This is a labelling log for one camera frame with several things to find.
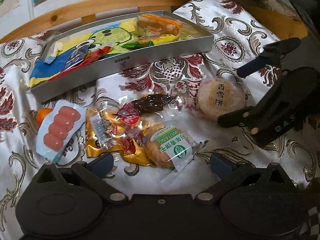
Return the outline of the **red spicy snack packet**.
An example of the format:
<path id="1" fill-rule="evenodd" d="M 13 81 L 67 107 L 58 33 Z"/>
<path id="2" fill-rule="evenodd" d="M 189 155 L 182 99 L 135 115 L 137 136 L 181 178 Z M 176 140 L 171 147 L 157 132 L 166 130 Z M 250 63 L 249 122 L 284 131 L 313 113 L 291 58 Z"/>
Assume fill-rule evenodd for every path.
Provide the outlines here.
<path id="1" fill-rule="evenodd" d="M 95 61 L 98 61 L 99 59 L 105 57 L 112 49 L 114 48 L 114 46 L 111 43 L 107 43 L 107 44 L 103 44 L 102 46 L 99 46 L 97 48 L 97 50 L 89 52 L 86 54 L 84 61 L 82 61 L 81 63 L 77 64 L 75 67 L 70 68 L 64 72 L 59 72 L 58 74 L 54 75 L 53 77 L 51 77 L 49 79 L 49 81 L 55 80 L 58 77 L 64 76 L 70 72 L 72 72 L 75 69 L 87 66 Z"/>

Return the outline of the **gold foil snack packet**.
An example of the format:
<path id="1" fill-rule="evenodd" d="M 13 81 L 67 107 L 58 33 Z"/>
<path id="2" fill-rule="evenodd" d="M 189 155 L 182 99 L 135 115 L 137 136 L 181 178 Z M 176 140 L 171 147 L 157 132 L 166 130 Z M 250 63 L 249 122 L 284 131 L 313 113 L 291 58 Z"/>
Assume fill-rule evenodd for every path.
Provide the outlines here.
<path id="1" fill-rule="evenodd" d="M 129 125 L 116 116 L 117 111 L 115 108 L 110 111 L 99 111 L 96 107 L 87 109 L 85 128 L 87 157 L 95 158 L 102 153 L 119 151 L 120 156 L 128 163 L 156 167 L 156 164 L 148 158 L 147 151 L 142 144 L 142 137 L 156 123 L 140 117 L 135 124 Z M 90 118 L 93 117 L 103 122 L 103 135 L 108 139 L 103 146 L 90 121 Z"/>

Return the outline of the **grey tray with cartoon drawing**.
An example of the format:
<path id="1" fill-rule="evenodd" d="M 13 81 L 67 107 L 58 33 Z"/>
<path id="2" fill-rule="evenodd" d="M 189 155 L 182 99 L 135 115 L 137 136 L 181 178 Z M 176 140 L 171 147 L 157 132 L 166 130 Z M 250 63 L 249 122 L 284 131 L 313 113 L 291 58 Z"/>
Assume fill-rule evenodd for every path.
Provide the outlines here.
<path id="1" fill-rule="evenodd" d="M 126 49 L 121 46 L 139 38 L 133 22 L 142 14 L 162 15 L 182 22 L 179 39 L 161 45 Z M 29 89 L 38 102 L 45 102 L 71 89 L 144 64 L 211 51 L 213 35 L 195 23 L 168 11 L 149 11 L 99 20 L 52 38 L 29 77 Z M 90 44 L 88 51 L 111 43 L 114 48 L 103 58 L 49 81 L 58 74 L 76 48 Z"/>

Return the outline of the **round rice cracker pack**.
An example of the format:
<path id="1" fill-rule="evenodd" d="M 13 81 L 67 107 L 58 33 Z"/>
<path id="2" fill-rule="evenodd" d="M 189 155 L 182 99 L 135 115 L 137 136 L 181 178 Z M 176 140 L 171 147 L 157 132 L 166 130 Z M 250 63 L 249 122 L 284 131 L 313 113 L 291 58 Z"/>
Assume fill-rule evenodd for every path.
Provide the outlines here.
<path id="1" fill-rule="evenodd" d="M 207 80 L 198 89 L 196 103 L 205 118 L 217 121 L 219 116 L 245 107 L 246 89 L 239 82 Z"/>

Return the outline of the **wooden sofa frame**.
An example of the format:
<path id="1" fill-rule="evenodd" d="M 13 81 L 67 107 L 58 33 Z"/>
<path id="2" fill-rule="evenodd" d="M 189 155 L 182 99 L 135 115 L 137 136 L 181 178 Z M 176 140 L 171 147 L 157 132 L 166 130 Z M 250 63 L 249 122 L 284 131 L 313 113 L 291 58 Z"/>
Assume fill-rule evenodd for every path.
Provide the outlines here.
<path id="1" fill-rule="evenodd" d="M 46 31 L 57 25 L 81 19 L 82 24 L 97 20 L 96 14 L 118 9 L 138 8 L 139 12 L 152 10 L 170 10 L 184 5 L 190 0 L 84 0 L 47 12 L 23 24 L 1 38 L 1 42 L 28 37 Z M 232 13 L 238 14 L 240 9 L 249 12 L 279 38 L 304 38 L 308 31 L 301 20 L 287 17 L 278 12 L 256 7 L 253 1 L 218 0 L 218 4 Z"/>

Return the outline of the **floral satin sofa cover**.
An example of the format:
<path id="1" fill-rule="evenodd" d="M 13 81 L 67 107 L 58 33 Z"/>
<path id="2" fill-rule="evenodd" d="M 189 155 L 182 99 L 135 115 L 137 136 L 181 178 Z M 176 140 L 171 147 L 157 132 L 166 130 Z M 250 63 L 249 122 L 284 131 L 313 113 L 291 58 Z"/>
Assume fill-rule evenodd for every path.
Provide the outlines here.
<path id="1" fill-rule="evenodd" d="M 231 0 L 191 0 L 175 11 L 209 31 L 210 52 L 157 61 L 105 77 L 63 94 L 82 107 L 121 97 L 134 99 L 148 92 L 178 93 L 182 111 L 172 118 L 185 118 L 187 131 L 202 146 L 179 176 L 163 180 L 155 167 L 127 163 L 119 150 L 106 182 L 128 196 L 137 194 L 196 194 L 218 181 L 209 168 L 209 158 L 220 153 L 231 160 L 266 167 L 280 163 L 300 189 L 319 177 L 319 119 L 312 118 L 301 132 L 290 131 L 265 147 L 257 146 L 243 128 L 222 129 L 203 120 L 196 107 L 200 84 L 214 77 L 237 80 L 236 69 L 255 58 L 263 46 L 279 40 L 262 21 Z M 15 217 L 22 193 L 46 160 L 35 150 L 39 127 L 35 116 L 55 100 L 39 103 L 26 90 L 36 61 L 56 32 L 25 35 L 1 43 L 1 239 L 23 235 Z"/>

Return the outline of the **dark blue calcium bar packet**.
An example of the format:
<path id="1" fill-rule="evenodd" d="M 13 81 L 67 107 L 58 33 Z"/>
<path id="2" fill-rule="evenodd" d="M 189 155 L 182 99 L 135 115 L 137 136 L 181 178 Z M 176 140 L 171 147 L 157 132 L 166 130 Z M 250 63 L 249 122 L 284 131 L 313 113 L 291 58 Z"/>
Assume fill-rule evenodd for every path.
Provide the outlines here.
<path id="1" fill-rule="evenodd" d="M 64 72 L 70 68 L 75 67 L 77 64 L 84 61 L 84 58 L 86 54 L 88 53 L 90 44 L 85 44 L 83 46 L 80 46 L 79 48 L 76 48 L 75 51 L 69 55 L 67 61 L 65 62 L 64 67 L 61 69 L 61 72 Z"/>

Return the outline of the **orange mandarin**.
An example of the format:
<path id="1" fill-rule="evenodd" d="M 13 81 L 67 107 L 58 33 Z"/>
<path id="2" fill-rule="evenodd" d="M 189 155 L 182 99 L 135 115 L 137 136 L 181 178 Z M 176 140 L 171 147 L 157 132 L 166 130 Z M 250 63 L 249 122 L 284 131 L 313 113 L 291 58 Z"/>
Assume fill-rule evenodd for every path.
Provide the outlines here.
<path id="1" fill-rule="evenodd" d="M 41 126 L 43 120 L 45 117 L 52 112 L 51 108 L 42 108 L 41 110 L 38 111 L 36 115 L 36 122 L 39 126 Z"/>

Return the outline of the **pink sausage pack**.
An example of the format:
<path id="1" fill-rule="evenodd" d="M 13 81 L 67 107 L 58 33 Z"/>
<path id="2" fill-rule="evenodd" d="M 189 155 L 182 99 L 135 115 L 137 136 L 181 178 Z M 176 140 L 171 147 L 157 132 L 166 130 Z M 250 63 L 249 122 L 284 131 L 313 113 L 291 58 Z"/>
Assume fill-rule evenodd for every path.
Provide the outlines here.
<path id="1" fill-rule="evenodd" d="M 86 121 L 86 108 L 67 100 L 57 101 L 44 118 L 36 138 L 36 153 L 57 163 L 72 136 Z"/>

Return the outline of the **green label biscuit pack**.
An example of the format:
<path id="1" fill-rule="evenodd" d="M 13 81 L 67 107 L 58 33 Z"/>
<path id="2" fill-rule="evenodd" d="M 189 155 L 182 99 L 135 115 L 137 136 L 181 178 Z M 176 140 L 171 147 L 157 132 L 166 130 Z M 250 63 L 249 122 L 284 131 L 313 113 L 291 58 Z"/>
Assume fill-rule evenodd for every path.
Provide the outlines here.
<path id="1" fill-rule="evenodd" d="M 147 157 L 158 168 L 182 172 L 193 161 L 197 142 L 176 121 L 150 126 L 142 137 Z"/>

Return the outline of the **clear packet dark dried snack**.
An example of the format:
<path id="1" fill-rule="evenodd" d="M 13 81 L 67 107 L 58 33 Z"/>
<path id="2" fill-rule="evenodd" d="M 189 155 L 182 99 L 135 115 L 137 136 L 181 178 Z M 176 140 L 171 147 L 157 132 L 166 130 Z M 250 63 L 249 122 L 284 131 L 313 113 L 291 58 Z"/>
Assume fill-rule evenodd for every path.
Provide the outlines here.
<path id="1" fill-rule="evenodd" d="M 125 125 L 134 126 L 144 115 L 164 111 L 165 107 L 180 107 L 181 98 L 178 95 L 164 93 L 148 94 L 123 104 L 115 116 Z"/>

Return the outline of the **orange cake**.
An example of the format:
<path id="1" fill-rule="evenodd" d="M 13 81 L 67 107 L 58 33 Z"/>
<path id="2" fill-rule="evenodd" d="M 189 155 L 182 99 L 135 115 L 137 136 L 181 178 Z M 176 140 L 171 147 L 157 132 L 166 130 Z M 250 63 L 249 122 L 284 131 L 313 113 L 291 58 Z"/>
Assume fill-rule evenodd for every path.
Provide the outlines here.
<path id="1" fill-rule="evenodd" d="M 142 14 L 133 22 L 138 36 L 161 36 L 170 34 L 179 36 L 182 29 L 182 22 L 162 15 Z"/>

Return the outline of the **yellow green snack packet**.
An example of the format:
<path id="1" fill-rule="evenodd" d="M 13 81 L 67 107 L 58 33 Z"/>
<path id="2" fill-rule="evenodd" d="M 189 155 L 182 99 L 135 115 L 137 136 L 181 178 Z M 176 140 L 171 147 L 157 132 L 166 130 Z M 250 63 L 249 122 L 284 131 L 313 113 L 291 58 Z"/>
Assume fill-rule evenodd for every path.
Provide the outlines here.
<path id="1" fill-rule="evenodd" d="M 126 49 L 140 49 L 146 48 L 156 45 L 161 45 L 165 43 L 170 43 L 177 41 L 179 39 L 178 36 L 172 34 L 164 34 L 160 36 L 149 36 L 149 37 L 139 37 L 135 40 L 127 42 L 126 44 L 122 45 L 122 48 Z"/>

